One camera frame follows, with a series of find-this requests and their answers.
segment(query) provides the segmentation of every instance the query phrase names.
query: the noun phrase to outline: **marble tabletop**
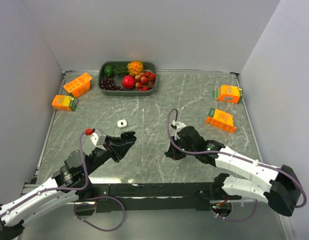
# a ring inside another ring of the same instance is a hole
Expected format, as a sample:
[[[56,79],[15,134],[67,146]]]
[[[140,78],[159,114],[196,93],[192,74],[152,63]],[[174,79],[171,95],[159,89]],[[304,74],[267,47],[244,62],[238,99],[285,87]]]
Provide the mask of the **marble tabletop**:
[[[66,72],[65,82],[83,72]],[[159,72],[158,88],[153,95],[139,97],[107,96],[98,89],[98,73],[91,73],[90,91],[78,98],[74,112],[56,111],[43,154],[37,183],[47,180],[78,149],[80,133],[86,128],[102,129],[109,136],[135,131],[137,141],[120,163],[108,160],[89,177],[92,183],[193,183],[213,182],[227,170],[205,165],[193,156],[174,161],[164,152],[169,147],[166,132],[167,114],[179,109],[179,121],[193,126],[206,140],[219,141],[252,159],[259,159],[243,103],[212,99],[220,85],[237,85],[236,75],[228,73]],[[237,130],[234,134],[207,125],[211,107],[230,113]],[[119,129],[117,121],[126,119],[128,127]],[[83,150],[94,149],[88,137]]]

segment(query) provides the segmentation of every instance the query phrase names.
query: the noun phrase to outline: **red grapes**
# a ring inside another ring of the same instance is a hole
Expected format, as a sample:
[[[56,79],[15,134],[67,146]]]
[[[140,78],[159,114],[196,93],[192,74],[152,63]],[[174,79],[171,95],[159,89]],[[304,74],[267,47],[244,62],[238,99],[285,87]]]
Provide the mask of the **red grapes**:
[[[115,80],[111,77],[105,77],[101,82],[101,89],[108,91],[124,91],[124,88],[121,86],[116,86]]]

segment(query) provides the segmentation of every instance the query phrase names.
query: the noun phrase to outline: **white wall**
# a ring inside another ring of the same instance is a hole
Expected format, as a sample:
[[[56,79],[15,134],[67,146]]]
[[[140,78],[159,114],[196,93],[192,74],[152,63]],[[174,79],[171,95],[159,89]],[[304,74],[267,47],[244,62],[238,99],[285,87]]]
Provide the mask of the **white wall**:
[[[309,0],[281,0],[239,82],[263,159],[291,166],[306,190],[290,221],[309,240]]]
[[[61,79],[24,3],[0,0],[0,203],[35,173]]]
[[[61,69],[109,60],[240,73],[280,0],[23,0]]]

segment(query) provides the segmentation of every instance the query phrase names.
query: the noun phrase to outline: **gray tray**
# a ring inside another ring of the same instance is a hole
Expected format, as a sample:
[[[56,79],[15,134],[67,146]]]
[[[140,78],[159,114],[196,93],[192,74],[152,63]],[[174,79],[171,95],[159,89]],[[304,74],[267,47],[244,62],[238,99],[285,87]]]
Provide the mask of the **gray tray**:
[[[133,89],[125,89],[124,91],[111,91],[111,90],[103,90],[101,89],[101,82],[104,79],[105,75],[104,75],[104,69],[106,66],[108,65],[113,65],[113,66],[119,66],[119,67],[123,67],[123,66],[127,66],[128,63],[131,63],[132,61],[107,61],[106,63],[104,63],[99,71],[99,75],[98,75],[98,88],[100,89],[101,92],[103,92],[105,95],[111,95],[111,96],[127,96],[127,97],[133,97],[133,96],[149,96],[151,95],[154,90],[157,88],[158,83],[159,83],[159,79],[156,78],[155,79],[155,83],[154,83],[154,87],[148,91],[137,91],[137,88],[134,87]],[[157,70],[156,70],[156,66],[148,61],[143,61],[143,68],[145,71],[150,71],[152,73],[155,74],[155,76],[157,77]],[[113,78],[114,83],[116,86],[120,86],[122,87],[122,81],[123,81],[124,77],[123,76],[116,76]]]

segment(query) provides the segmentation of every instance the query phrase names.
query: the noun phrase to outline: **orange juice box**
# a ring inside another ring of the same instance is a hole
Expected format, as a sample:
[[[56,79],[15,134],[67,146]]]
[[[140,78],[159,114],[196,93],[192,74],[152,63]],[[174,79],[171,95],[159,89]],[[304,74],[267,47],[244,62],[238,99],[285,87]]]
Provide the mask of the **orange juice box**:
[[[219,101],[237,104],[240,103],[243,94],[244,91],[241,87],[221,85],[221,87],[213,91],[212,98]]]
[[[234,117],[230,113],[221,111],[214,107],[210,109],[205,122],[231,134],[237,130],[237,127],[234,126]]]
[[[82,94],[90,89],[90,80],[93,79],[87,72],[72,80],[63,86],[63,88],[75,98],[79,98]]]
[[[52,101],[52,106],[56,110],[74,111],[78,105],[78,100],[74,96],[56,95]]]

